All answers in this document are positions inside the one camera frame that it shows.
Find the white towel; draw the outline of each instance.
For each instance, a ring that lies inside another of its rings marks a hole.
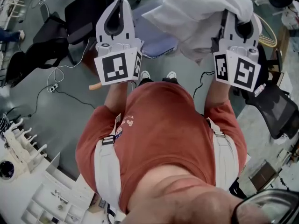
[[[176,37],[179,50],[199,64],[211,52],[211,38],[219,32],[225,9],[243,22],[249,22],[253,14],[250,0],[164,0],[143,17]]]

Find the jeans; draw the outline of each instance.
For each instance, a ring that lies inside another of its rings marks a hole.
[[[179,84],[178,83],[178,80],[176,78],[163,78],[162,81],[165,81],[165,82],[170,82],[170,83],[174,83],[174,84]],[[139,83],[138,86],[142,85],[142,84],[145,84],[145,83],[148,83],[148,82],[153,82],[153,80],[149,79],[149,78],[145,78],[145,79],[142,79]]]
[[[20,39],[20,32],[8,32],[0,28],[0,42],[18,42]]]

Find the power strip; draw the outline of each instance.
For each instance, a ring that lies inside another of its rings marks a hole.
[[[58,88],[58,84],[56,83],[55,85],[50,87],[50,92],[53,93],[55,90]]]

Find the red t-shirt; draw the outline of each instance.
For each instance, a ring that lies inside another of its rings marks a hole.
[[[117,115],[105,106],[97,108],[77,146],[79,171],[95,191],[94,150],[97,142],[111,133]],[[234,140],[241,171],[246,161],[246,143],[229,100],[206,109],[203,117],[196,112],[191,96],[177,84],[146,83],[129,95],[114,144],[121,167],[122,211],[126,211],[142,177],[160,165],[178,165],[215,185],[213,131],[207,117]]]

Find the white suspender strap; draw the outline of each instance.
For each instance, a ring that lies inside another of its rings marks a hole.
[[[207,120],[214,132],[216,187],[228,190],[239,174],[237,149],[232,138],[225,135],[210,118]]]
[[[115,119],[114,129],[110,136],[98,141],[94,152],[94,174],[99,195],[114,208],[118,205],[121,194],[120,162],[114,150],[114,136],[116,123],[121,115]]]

